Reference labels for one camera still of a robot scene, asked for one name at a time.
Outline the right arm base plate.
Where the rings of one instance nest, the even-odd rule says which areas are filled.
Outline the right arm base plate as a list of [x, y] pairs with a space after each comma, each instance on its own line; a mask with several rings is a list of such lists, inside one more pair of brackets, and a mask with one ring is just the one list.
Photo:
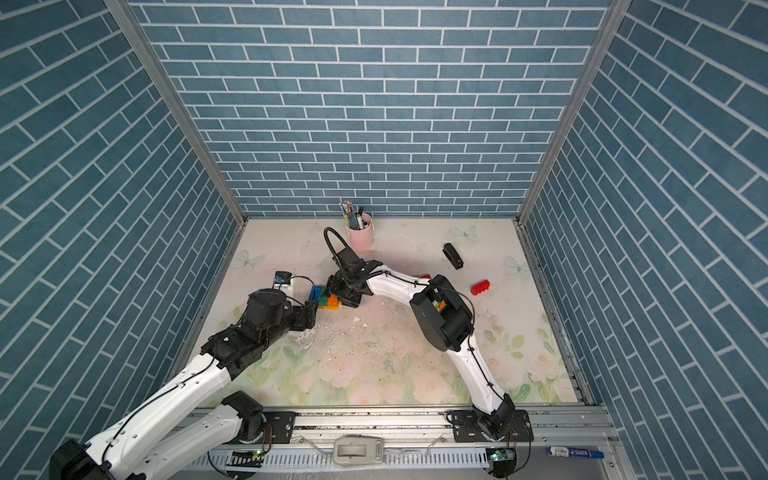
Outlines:
[[445, 415], [457, 443], [532, 442], [534, 434], [528, 412], [516, 410], [497, 418], [479, 410], [449, 410]]

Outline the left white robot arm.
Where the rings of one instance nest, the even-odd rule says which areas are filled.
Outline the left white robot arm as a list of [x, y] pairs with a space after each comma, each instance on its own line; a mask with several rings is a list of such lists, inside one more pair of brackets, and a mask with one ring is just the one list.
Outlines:
[[272, 446], [274, 428], [263, 406], [243, 391], [226, 396], [209, 414], [178, 430], [204, 400], [223, 390], [289, 331], [314, 327], [318, 303], [286, 294], [289, 274], [248, 297], [240, 318], [204, 343], [182, 371], [123, 419], [85, 442], [68, 440], [52, 455], [52, 479], [167, 479], [229, 442]]

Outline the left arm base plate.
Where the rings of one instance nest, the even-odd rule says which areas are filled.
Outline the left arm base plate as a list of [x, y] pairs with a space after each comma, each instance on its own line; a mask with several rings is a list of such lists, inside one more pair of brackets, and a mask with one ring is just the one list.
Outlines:
[[283, 445], [289, 444], [297, 414], [293, 411], [267, 411], [251, 415], [242, 421], [231, 444]]

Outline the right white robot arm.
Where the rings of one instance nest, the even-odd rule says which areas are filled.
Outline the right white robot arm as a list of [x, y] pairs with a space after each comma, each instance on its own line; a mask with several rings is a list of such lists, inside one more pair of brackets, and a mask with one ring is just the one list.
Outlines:
[[470, 393], [478, 428], [491, 440], [510, 433], [516, 414], [509, 394], [493, 378], [474, 336], [474, 313], [442, 275], [431, 279], [395, 272], [380, 261], [365, 261], [351, 248], [333, 252], [338, 271], [328, 288], [345, 306], [363, 296], [383, 296], [411, 308], [426, 340], [450, 357]]

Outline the blue lego brick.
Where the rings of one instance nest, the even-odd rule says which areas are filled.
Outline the blue lego brick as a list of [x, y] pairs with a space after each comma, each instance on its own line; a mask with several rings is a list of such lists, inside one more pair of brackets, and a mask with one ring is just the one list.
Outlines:
[[309, 294], [309, 301], [316, 301], [318, 303], [321, 303], [324, 298], [324, 291], [325, 287], [322, 285], [316, 285], [314, 286]]

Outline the red lego brick bottom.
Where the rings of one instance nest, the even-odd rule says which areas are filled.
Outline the red lego brick bottom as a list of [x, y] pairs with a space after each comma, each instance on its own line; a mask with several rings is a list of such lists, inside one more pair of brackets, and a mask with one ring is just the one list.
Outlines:
[[470, 292], [473, 296], [478, 296], [490, 289], [491, 283], [489, 280], [482, 280], [473, 284], [470, 288]]

